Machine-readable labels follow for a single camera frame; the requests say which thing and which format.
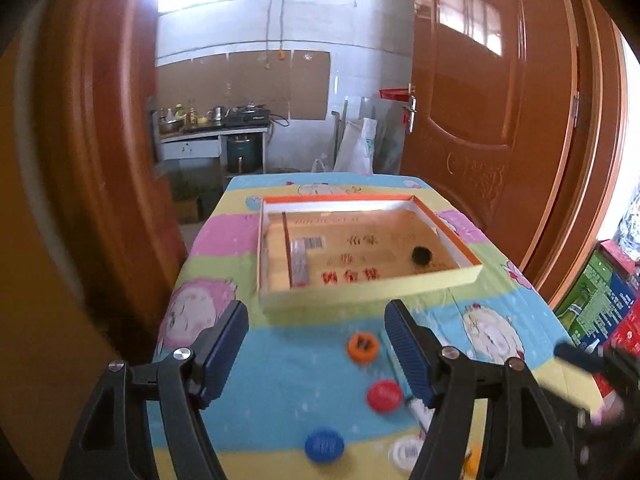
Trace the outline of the white bottle cap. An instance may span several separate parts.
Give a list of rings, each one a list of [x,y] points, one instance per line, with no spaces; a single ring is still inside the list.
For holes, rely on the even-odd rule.
[[[388,459],[401,471],[410,472],[416,466],[424,440],[414,434],[397,438],[388,449]]]

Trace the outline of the red bottle cap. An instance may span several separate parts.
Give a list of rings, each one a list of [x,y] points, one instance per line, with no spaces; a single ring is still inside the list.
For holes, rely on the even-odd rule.
[[[400,385],[394,380],[381,379],[369,388],[366,402],[375,413],[387,414],[401,406],[404,402],[404,394]]]

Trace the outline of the black bottle cap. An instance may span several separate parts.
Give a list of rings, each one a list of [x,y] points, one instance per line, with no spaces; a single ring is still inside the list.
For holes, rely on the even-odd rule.
[[[433,259],[431,249],[424,246],[416,246],[411,253],[411,260],[416,266],[428,266]]]

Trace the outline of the large orange bottle cap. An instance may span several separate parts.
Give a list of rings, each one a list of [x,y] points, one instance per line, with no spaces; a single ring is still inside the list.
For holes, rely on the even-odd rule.
[[[476,479],[480,470],[480,458],[482,457],[482,449],[477,445],[469,446],[465,452],[463,468],[461,473],[462,479]]]

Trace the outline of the colourful boxes stack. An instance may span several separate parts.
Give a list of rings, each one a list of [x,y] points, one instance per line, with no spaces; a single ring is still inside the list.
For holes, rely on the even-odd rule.
[[[614,334],[639,299],[639,268],[616,240],[593,249],[554,313],[577,347],[593,352]]]

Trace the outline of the white rectangular box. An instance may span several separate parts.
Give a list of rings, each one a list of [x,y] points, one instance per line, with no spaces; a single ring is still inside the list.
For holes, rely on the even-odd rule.
[[[424,434],[430,429],[434,416],[434,410],[427,408],[423,401],[414,396],[406,401],[406,407],[416,420]]]

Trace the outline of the small orange bottle cap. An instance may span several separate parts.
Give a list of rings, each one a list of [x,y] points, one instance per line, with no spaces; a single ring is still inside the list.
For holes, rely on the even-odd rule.
[[[369,332],[353,333],[347,343],[349,359],[359,365],[373,362],[378,357],[379,351],[378,338]]]

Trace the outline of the blue bottle cap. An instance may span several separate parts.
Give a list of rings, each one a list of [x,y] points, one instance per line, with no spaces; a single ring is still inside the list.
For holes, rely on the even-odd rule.
[[[332,429],[311,431],[306,437],[304,452],[311,463],[324,465],[339,460],[345,451],[343,437]]]

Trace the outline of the colourful cartoon tablecloth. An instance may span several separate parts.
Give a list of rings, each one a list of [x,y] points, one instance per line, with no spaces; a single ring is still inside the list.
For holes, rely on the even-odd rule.
[[[359,365],[347,354],[350,336],[381,333],[382,302],[265,311],[258,304],[259,211],[267,196],[413,194],[436,212],[483,263],[475,283],[408,296],[405,305],[438,339],[488,361],[518,356],[538,382],[589,411],[602,398],[594,379],[553,355],[565,339],[560,322],[512,263],[434,188],[416,177],[359,174],[265,174],[233,179],[195,239],[177,278],[155,355],[163,359],[194,341],[232,300],[250,311],[246,335],[222,396],[204,412],[205,427],[231,479],[403,479],[388,459],[390,445],[420,429],[408,408],[388,414],[366,395],[394,370],[385,354]],[[311,463],[311,431],[344,439],[334,463]]]

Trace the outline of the brown wooden door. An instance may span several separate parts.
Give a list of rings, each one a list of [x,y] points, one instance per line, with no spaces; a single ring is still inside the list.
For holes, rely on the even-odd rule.
[[[559,193],[577,88],[570,0],[414,0],[401,170],[526,266]]]

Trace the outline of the orange shallow cardboard tray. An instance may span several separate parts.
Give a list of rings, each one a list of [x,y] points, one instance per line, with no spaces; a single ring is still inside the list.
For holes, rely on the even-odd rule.
[[[416,266],[416,246],[431,249]],[[483,263],[418,196],[266,197],[257,291],[266,311],[391,300],[476,282]]]

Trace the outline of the kitchen counter cabinet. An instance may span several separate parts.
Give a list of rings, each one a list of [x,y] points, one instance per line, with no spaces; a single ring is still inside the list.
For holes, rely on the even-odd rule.
[[[220,165],[221,182],[229,181],[241,174],[264,174],[266,172],[267,144],[272,136],[272,127],[242,127],[204,129],[195,132],[179,132],[161,136],[156,142],[157,158],[161,162],[188,159],[217,159]],[[242,155],[240,140],[248,139],[259,144],[256,155]]]

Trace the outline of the white woven sack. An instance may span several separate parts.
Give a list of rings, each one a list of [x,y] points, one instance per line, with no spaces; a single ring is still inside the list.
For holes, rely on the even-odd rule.
[[[376,127],[372,118],[349,120],[335,159],[334,172],[373,174]]]

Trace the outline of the metal basin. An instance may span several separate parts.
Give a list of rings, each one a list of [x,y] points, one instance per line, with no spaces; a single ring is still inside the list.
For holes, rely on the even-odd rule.
[[[174,134],[179,132],[184,127],[184,120],[182,118],[175,118],[173,120],[160,120],[158,122],[158,128],[160,128],[160,134]]]

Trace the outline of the black gas stove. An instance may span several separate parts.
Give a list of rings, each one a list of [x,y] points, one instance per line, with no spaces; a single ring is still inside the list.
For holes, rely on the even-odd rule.
[[[236,106],[227,110],[224,124],[228,128],[267,127],[270,123],[270,115],[270,110],[263,106]]]

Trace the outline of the brown wooden door frame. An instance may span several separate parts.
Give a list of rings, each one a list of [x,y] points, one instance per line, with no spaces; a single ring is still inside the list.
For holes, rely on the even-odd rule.
[[[157,0],[49,0],[32,95],[44,190],[115,351],[148,362],[184,260],[152,140]]]

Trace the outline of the cardboard wall panel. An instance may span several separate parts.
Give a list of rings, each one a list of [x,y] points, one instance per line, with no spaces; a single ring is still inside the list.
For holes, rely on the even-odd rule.
[[[195,106],[262,105],[294,120],[323,120],[328,112],[331,55],[324,51],[243,51],[160,66],[157,103]]]

